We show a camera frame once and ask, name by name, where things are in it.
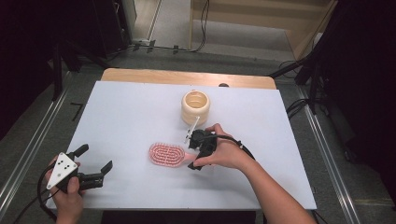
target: white board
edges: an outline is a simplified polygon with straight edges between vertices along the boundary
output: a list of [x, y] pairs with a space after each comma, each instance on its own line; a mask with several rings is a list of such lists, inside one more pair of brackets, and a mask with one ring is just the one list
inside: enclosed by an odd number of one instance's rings
[[189, 125], [180, 117], [181, 99], [191, 90], [211, 100], [209, 118], [198, 128], [220, 123], [305, 209], [317, 208], [279, 91], [105, 81], [96, 82], [68, 149], [89, 144], [77, 158], [84, 174], [98, 173], [113, 160], [104, 186], [84, 196], [86, 208], [260, 209], [237, 170], [217, 165], [193, 171], [187, 162], [169, 168], [150, 161], [155, 142], [194, 153], [183, 143]]

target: gray floor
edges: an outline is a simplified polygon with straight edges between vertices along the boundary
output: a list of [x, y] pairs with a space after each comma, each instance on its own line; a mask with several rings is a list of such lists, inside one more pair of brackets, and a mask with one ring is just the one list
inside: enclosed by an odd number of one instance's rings
[[[176, 4], [176, 0], [163, 0], [163, 8], [171, 8]], [[166, 19], [166, 11], [160, 13], [158, 22], [170, 20]], [[159, 46], [172, 47], [174, 44], [182, 46], [183, 37], [172, 31], [166, 24], [156, 24], [153, 37]], [[237, 28], [226, 28], [227, 32], [237, 32]], [[179, 70], [194, 72], [212, 72], [224, 74], [241, 74], [251, 76], [265, 76], [277, 70], [278, 66], [288, 60], [292, 60], [292, 54], [287, 49], [287, 44], [282, 40], [282, 32], [278, 30], [263, 31], [271, 37], [264, 38], [268, 42], [262, 43], [263, 49], [252, 49], [254, 41], [245, 43], [248, 50], [240, 47], [240, 42], [231, 39], [223, 39], [228, 43], [239, 45], [236, 47], [229, 44], [216, 44], [213, 37], [208, 38], [208, 44], [200, 53], [178, 53], [172, 51], [154, 50], [147, 54], [143, 49], [139, 51], [127, 51], [119, 55], [110, 62], [112, 66], [121, 68], [149, 68], [162, 70]], [[84, 65], [80, 73], [69, 74], [71, 77], [70, 88], [64, 102], [54, 119], [50, 129], [38, 148], [37, 154], [30, 165], [25, 178], [13, 196], [1, 223], [11, 223], [22, 208], [35, 197], [36, 181], [54, 155], [61, 151], [66, 151], [73, 133], [78, 125], [78, 119], [73, 121], [77, 108], [71, 103], [85, 104], [88, 101], [93, 84], [101, 78], [103, 70], [96, 64]], [[280, 90], [285, 107], [298, 99], [298, 92], [292, 79], [279, 77], [276, 79], [276, 86]], [[52, 95], [52, 87], [44, 91], [29, 109], [15, 123], [8, 135], [0, 142], [0, 184], [4, 186], [8, 178], [14, 171], [22, 153], [29, 145], [35, 129], [45, 116]], [[352, 164], [345, 160], [343, 146], [334, 131], [332, 123], [318, 110], [318, 119], [322, 130], [328, 140], [336, 164], [346, 182], [347, 189], [355, 203], [361, 223], [396, 223], [396, 213], [391, 211], [393, 206], [385, 188], [383, 187], [378, 174], [364, 164]], [[303, 158], [304, 167], [308, 175], [311, 187], [314, 189], [315, 200], [318, 205], [318, 212], [328, 223], [347, 223], [345, 214], [337, 198], [329, 172], [318, 150], [318, 143], [313, 135], [312, 129], [304, 111], [301, 111], [290, 121], [297, 145]], [[101, 211], [84, 211], [81, 223], [100, 223]], [[48, 223], [48, 217], [39, 209], [35, 203], [24, 215], [21, 223]]]

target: forearm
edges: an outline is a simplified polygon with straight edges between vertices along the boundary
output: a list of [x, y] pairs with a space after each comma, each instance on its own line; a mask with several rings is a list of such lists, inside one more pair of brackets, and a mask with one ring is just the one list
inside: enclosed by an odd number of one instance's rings
[[315, 223], [311, 216], [251, 158], [241, 172], [247, 177], [269, 223]]

